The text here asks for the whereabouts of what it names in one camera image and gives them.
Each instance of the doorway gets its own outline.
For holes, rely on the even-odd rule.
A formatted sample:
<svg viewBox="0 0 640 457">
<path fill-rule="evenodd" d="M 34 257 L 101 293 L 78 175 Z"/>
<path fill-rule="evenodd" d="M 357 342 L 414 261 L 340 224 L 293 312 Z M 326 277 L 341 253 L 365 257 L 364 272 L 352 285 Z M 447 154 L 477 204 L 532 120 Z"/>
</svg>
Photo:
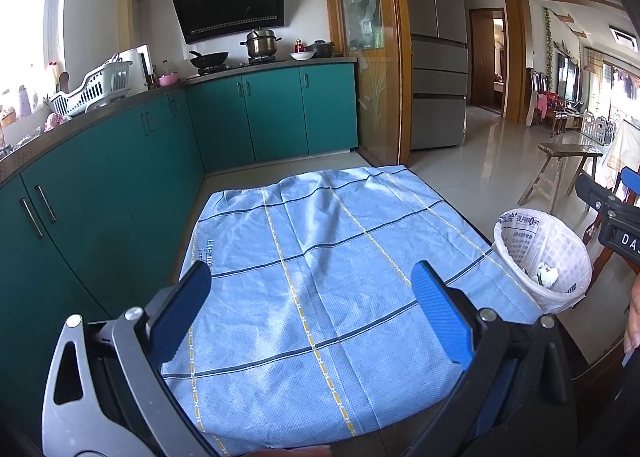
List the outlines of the doorway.
<svg viewBox="0 0 640 457">
<path fill-rule="evenodd" d="M 504 9 L 470 9 L 470 103 L 504 115 L 507 45 Z"/>
</svg>

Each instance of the white trash bag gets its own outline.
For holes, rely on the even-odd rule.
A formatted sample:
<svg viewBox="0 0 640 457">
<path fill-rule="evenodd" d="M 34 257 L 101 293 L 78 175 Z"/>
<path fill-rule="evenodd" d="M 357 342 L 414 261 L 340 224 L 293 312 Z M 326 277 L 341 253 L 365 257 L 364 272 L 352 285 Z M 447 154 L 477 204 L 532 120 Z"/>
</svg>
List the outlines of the white trash bag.
<svg viewBox="0 0 640 457">
<path fill-rule="evenodd" d="M 584 298 L 591 282 L 591 261 L 585 245 L 562 220 L 537 210 L 511 210 L 500 216 L 494 239 L 494 251 L 543 312 L 562 312 Z M 558 270 L 550 289 L 538 283 L 540 263 Z"/>
</svg>

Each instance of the refrigerator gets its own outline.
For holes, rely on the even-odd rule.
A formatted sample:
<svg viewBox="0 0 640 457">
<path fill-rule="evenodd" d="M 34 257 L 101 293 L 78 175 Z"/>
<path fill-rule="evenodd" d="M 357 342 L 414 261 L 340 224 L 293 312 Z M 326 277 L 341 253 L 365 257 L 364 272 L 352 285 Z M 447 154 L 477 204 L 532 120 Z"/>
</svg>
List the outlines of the refrigerator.
<svg viewBox="0 0 640 457">
<path fill-rule="evenodd" d="M 412 150 L 459 146 L 465 133 L 464 0 L 407 0 L 414 86 Z"/>
</svg>

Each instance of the white bowl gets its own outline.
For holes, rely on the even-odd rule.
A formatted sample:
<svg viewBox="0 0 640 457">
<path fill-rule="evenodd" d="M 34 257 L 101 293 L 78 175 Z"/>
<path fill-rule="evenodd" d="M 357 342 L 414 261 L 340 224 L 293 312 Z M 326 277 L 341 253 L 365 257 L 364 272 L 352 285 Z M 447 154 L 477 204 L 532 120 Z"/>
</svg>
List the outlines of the white bowl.
<svg viewBox="0 0 640 457">
<path fill-rule="evenodd" d="M 295 60 L 308 60 L 316 54 L 315 51 L 312 52 L 292 52 L 291 57 Z"/>
</svg>

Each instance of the frying pan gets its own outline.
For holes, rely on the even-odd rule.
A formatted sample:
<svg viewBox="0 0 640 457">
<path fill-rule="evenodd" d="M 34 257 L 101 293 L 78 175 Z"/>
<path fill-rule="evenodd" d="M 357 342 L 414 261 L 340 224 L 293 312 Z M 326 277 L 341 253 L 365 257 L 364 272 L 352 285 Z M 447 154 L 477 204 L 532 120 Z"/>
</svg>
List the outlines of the frying pan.
<svg viewBox="0 0 640 457">
<path fill-rule="evenodd" d="M 229 56 L 228 52 L 214 52 L 213 54 L 202 55 L 196 51 L 189 51 L 191 54 L 196 56 L 195 58 L 191 58 L 191 65 L 193 65 L 196 69 L 204 69 L 205 67 L 217 67 L 218 65 L 222 65 L 226 58 Z"/>
</svg>

